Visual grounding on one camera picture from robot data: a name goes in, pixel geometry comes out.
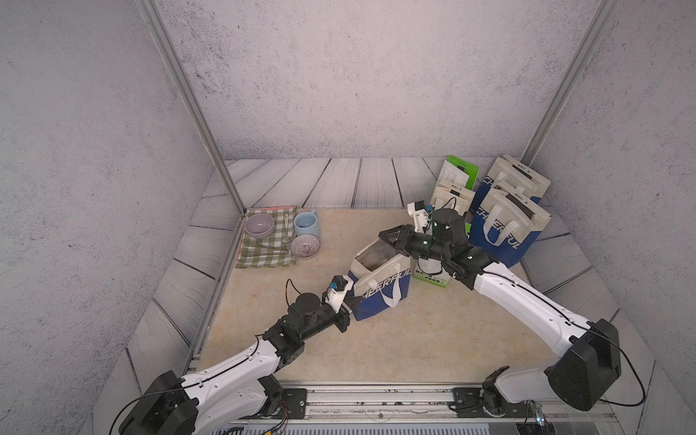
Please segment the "green white bag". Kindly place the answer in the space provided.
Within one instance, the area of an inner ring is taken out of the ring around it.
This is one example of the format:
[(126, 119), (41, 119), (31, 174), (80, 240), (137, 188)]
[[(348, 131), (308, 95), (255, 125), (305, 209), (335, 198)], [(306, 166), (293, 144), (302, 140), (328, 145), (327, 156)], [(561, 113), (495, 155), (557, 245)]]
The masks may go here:
[(445, 288), (451, 280), (440, 261), (422, 257), (413, 260), (413, 277), (441, 288)]
[(438, 183), (474, 190), (479, 172), (480, 168), (475, 164), (455, 156), (449, 156), (442, 164)]

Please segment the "navy beige bag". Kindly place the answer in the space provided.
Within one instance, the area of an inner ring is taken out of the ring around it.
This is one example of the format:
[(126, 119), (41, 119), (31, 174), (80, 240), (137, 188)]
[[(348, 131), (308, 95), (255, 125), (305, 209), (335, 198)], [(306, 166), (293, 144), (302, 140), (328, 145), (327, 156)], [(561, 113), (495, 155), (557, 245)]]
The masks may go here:
[(435, 210), (451, 208), (460, 216), (464, 216), (469, 210), (474, 197), (475, 192), (464, 186), (452, 182), (438, 182), (433, 190), (430, 204), (433, 205)]

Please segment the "blue beige takeout bag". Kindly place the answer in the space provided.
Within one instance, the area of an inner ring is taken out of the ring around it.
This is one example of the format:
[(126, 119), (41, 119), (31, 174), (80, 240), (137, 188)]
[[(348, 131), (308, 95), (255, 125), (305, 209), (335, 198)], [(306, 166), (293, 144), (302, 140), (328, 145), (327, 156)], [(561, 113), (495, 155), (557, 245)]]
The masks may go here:
[(550, 187), (551, 181), (509, 154), (496, 158), (488, 174), (478, 187), (469, 210), (478, 209), (490, 190), (516, 192), (538, 204)]

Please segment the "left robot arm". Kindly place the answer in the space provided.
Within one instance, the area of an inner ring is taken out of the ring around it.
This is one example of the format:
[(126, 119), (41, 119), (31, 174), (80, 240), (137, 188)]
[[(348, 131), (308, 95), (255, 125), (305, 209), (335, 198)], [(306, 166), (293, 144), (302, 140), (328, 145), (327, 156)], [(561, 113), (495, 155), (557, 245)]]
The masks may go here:
[(351, 292), (299, 295), (250, 348), (198, 373), (157, 377), (118, 433), (207, 434), (242, 417), (274, 413), (283, 391), (274, 373), (301, 355), (306, 339), (331, 326), (344, 333), (360, 302)]

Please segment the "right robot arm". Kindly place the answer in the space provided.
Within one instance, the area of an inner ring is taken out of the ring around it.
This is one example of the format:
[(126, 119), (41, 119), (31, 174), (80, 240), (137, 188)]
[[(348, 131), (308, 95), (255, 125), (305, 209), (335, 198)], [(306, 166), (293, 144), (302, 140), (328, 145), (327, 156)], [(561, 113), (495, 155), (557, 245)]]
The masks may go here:
[(483, 382), (480, 400), (493, 417), (511, 404), (560, 399), (589, 411), (621, 375), (617, 329), (607, 320), (592, 322), (526, 286), (503, 263), (474, 246), (463, 217), (449, 216), (433, 225), (434, 233), (406, 224), (380, 232), (399, 254), (435, 259), (452, 278), (496, 302), (536, 333), (556, 355), (547, 367), (510, 371), (503, 366)]

